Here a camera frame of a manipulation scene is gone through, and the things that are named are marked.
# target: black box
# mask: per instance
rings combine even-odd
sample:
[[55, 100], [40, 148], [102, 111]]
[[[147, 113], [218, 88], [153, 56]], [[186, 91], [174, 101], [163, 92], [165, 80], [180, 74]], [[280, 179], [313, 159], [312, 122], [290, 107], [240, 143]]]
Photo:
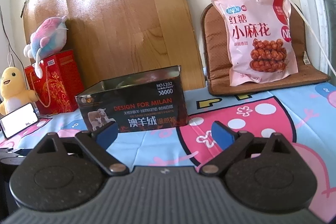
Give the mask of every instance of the black box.
[[188, 115], [181, 67], [125, 75], [101, 81], [76, 96], [88, 130], [115, 121], [119, 132], [185, 126]]

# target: white phone screen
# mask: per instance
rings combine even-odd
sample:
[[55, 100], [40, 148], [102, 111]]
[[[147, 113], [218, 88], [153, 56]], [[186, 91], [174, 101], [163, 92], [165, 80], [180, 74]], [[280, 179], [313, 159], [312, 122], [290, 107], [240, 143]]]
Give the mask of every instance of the white phone screen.
[[32, 104], [27, 104], [0, 119], [4, 136], [8, 139], [38, 121]]

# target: pink and blue plush toy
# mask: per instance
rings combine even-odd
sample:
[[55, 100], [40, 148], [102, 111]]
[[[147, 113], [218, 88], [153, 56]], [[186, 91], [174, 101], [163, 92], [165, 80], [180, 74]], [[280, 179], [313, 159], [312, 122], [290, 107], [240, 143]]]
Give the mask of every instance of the pink and blue plush toy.
[[38, 29], [31, 34], [30, 44], [26, 45], [23, 53], [28, 58], [33, 58], [38, 78], [43, 77], [40, 61], [62, 50], [67, 42], [66, 16], [50, 17], [46, 19]]

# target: red gift box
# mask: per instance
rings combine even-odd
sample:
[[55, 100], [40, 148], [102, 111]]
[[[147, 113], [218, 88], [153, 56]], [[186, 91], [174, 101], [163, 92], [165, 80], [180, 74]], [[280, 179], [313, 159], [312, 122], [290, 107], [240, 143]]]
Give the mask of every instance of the red gift box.
[[42, 79], [33, 66], [25, 68], [31, 90], [40, 100], [36, 106], [41, 115], [72, 112], [78, 108], [75, 96], [84, 90], [72, 50], [63, 51], [41, 61]]

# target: pink snack package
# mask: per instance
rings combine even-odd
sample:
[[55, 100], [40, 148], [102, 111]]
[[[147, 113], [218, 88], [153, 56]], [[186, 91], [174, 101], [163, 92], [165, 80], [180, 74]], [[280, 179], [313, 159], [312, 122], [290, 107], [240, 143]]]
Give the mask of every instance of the pink snack package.
[[268, 83], [297, 73], [288, 0], [211, 0], [226, 23], [230, 85]]

